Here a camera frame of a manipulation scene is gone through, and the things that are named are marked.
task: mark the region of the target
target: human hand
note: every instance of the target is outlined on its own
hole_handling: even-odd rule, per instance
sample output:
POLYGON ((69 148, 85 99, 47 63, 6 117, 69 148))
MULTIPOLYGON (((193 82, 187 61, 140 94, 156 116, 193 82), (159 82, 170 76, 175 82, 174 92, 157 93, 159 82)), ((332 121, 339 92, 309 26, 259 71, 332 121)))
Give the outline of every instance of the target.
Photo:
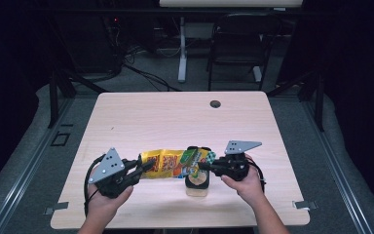
POLYGON ((87 218, 78 233, 102 233, 108 223, 117 213, 117 210, 129 199, 133 187, 129 186, 117 198, 108 198, 96 192, 95 184, 89 184, 88 194, 92 196, 88 203, 87 218))
MULTIPOLYGON (((247 154, 245 154, 245 157, 252 160, 247 154)), ((260 184, 259 173, 257 173, 257 170, 253 166, 249 167, 247 176, 241 181, 235 181, 227 175, 223 175, 221 180, 223 180, 227 186, 235 189, 239 196, 241 196, 251 207, 255 206, 254 201, 257 198, 265 197, 260 184)))

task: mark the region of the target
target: table surface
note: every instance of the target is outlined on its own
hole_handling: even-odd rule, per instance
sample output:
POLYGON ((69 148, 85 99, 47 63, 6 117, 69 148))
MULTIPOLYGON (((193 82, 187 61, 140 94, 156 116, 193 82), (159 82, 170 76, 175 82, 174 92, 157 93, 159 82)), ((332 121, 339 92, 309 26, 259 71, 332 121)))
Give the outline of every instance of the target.
MULTIPOLYGON (((266 196, 286 225, 310 220, 293 207, 303 201, 274 114, 262 92, 106 93, 94 106, 56 210, 54 229, 77 229, 85 220, 83 184, 92 161, 110 147, 136 159, 142 151, 207 146, 217 154, 229 140, 261 141, 247 153, 262 169, 266 196), (218 108, 210 106, 220 101, 218 108)), ((184 179, 142 179, 108 228, 183 228, 257 225, 250 206, 210 174, 206 197, 186 195, 184 179)))
POLYGON ((160 0, 161 7, 287 7, 300 8, 303 0, 160 0))

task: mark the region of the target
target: office chair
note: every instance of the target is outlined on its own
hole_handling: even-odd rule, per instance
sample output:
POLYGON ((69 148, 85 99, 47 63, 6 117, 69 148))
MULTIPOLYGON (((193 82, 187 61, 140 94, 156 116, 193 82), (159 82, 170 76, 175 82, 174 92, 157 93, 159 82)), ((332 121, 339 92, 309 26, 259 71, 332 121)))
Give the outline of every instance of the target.
POLYGON ((256 81, 212 80, 213 65, 263 67, 259 91, 262 90, 266 67, 281 20, 269 14, 228 14, 214 24, 207 62, 208 90, 211 83, 257 83, 256 81))

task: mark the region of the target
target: dark background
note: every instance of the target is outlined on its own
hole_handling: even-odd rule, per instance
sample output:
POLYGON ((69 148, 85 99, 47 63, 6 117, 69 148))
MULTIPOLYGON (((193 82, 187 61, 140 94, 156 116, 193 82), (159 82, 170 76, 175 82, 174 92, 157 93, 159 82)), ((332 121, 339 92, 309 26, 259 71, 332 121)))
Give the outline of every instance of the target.
MULTIPOLYGON (((49 83, 55 67, 107 72, 120 68, 113 61, 117 59, 114 57, 117 51, 101 33, 99 38, 80 37, 80 43, 89 48, 83 52, 87 53, 87 60, 71 59, 73 51, 66 49, 68 40, 66 45, 62 44, 54 34, 54 30, 65 30, 66 24, 55 19, 59 28, 50 30, 46 21, 22 12, 22 7, 37 2, 0 1, 0 171, 34 117, 38 106, 35 92, 49 83), (103 58, 94 54, 97 52, 92 50, 96 48, 94 43, 100 43, 98 48, 104 52, 103 58), (96 66, 86 67, 86 63, 94 64, 94 60, 96 66)), ((374 2, 309 0, 303 8, 342 12, 345 17, 337 18, 336 23, 300 19, 278 81, 291 80, 320 67, 325 92, 335 104, 346 148, 374 193, 374 2)), ((82 23, 77 33, 92 27, 99 30, 101 24, 100 21, 82 23)))

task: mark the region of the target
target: gray carpet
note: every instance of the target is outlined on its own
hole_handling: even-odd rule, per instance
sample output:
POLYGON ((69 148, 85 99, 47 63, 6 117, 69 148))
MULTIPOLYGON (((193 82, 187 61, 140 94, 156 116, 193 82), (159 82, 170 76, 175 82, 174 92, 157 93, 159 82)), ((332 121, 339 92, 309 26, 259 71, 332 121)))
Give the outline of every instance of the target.
MULTIPOLYGON (((276 46, 264 91, 275 87, 285 46, 284 39, 276 46)), ((205 54, 203 50, 190 48, 187 81, 183 84, 176 81, 179 55, 165 57, 160 54, 139 53, 135 55, 132 66, 158 75, 182 91, 205 91, 205 54)), ((242 71, 225 72, 244 74, 242 71)), ((225 72, 220 70, 219 74, 226 74, 225 72)), ((146 79, 125 68, 117 77, 97 84, 112 92, 157 92, 146 79)), ((76 233, 76 230, 53 230, 50 226, 51 216, 43 214, 46 208, 57 203, 95 104, 96 94, 93 91, 79 83, 74 85, 78 96, 72 100, 61 97, 60 103, 63 103, 65 111, 52 130, 47 129, 50 117, 48 87, 37 93, 40 107, 34 122, 0 175, 0 233, 76 233), (57 131, 70 135, 64 146, 51 146, 57 131), (31 159, 34 159, 37 154, 41 154, 42 157, 33 161, 35 167, 31 167, 31 159), (25 168, 32 169, 28 172, 31 174, 31 180, 19 181, 23 178, 25 168), (19 199, 11 200, 7 195, 11 195, 13 186, 17 183, 23 183, 25 190, 19 193, 19 199), (8 202, 12 203, 10 209, 8 209, 8 202)), ((163 86, 158 88, 161 91, 166 90, 163 86)), ((331 101, 325 99, 323 113, 325 132, 318 134, 316 126, 312 123, 311 104, 299 102, 294 95, 297 90, 296 87, 283 96, 271 97, 270 102, 302 193, 306 200, 316 201, 318 208, 310 211, 309 224, 289 227, 290 231, 292 233, 360 233, 329 168, 326 151, 319 137, 323 136, 331 144, 374 233, 374 196, 344 149, 331 101)), ((189 233, 189 231, 172 229, 168 233, 189 233)))

